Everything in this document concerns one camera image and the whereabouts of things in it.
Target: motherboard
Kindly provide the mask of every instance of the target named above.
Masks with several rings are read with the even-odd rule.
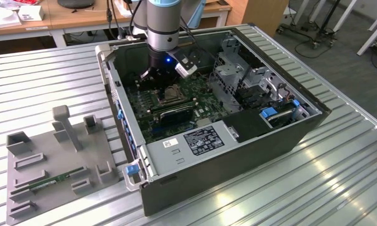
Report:
[[[125,90],[146,143],[205,126],[227,115],[209,87],[209,75],[197,73],[187,79],[175,78],[163,91],[141,91],[138,87],[135,81]]]

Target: green circuit board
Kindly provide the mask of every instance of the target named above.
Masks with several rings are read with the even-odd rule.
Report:
[[[137,91],[126,88],[126,95],[146,143],[197,128],[198,120],[205,119],[214,122],[227,115],[207,86],[206,76],[178,79],[167,89],[165,90],[166,100],[159,100],[157,90]],[[159,125],[161,114],[182,108],[193,109],[190,120],[162,127]]]

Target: metal bracket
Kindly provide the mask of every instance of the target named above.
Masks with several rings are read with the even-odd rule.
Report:
[[[102,62],[107,55],[111,53],[111,49],[109,44],[101,44],[94,47],[94,53],[95,53],[95,58],[98,60],[98,65],[99,65],[99,75],[101,75],[101,81],[102,84],[106,85],[106,75],[105,75],[105,70],[102,69]]]
[[[147,181],[146,180],[142,180],[141,178],[141,181],[138,183],[134,183],[131,181],[131,178],[129,177],[129,175],[126,174],[126,167],[127,166],[133,166],[133,165],[137,165],[139,163],[141,159],[135,159],[133,162],[125,164],[122,166],[122,176],[123,176],[123,180],[125,180],[125,185],[126,185],[126,189],[133,192],[133,191],[137,191],[139,189],[139,185],[145,184]]]

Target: desk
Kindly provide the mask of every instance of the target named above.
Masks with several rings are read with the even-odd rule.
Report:
[[[377,120],[258,28],[235,28],[333,109],[321,126],[291,152],[150,217],[143,216],[138,192],[129,192],[122,180],[18,226],[334,226],[355,220],[377,225]],[[0,56],[0,225],[6,210],[5,134],[53,129],[46,114],[53,106],[66,104],[71,117],[94,114],[102,119],[117,170],[126,163],[94,46]]]
[[[43,0],[39,6],[43,9],[43,20],[21,21],[22,24],[18,26],[0,28],[0,41],[50,35],[51,21],[47,1]]]
[[[22,25],[0,29],[0,41],[22,39],[30,37],[41,37],[50,35],[54,39],[57,47],[65,47],[63,34],[73,32],[85,32],[107,29],[106,22],[106,1],[95,0],[93,11],[90,8],[78,9],[71,13],[71,9],[63,8],[57,4],[57,0],[43,0],[45,18],[42,21],[22,22]],[[205,6],[202,18],[217,17],[217,27],[225,26],[227,12],[230,6],[221,6],[217,2],[209,3]],[[115,10],[115,16],[119,26],[127,26],[130,18],[122,17]]]

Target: electronic device on desk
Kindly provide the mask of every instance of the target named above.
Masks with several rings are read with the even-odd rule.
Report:
[[[330,113],[237,29],[191,35],[177,39],[197,58],[190,76],[143,40],[95,47],[146,216],[289,152]]]
[[[57,0],[57,4],[65,8],[79,9],[93,5],[94,0]]]
[[[18,17],[22,21],[42,21],[43,9],[41,6],[21,6]]]

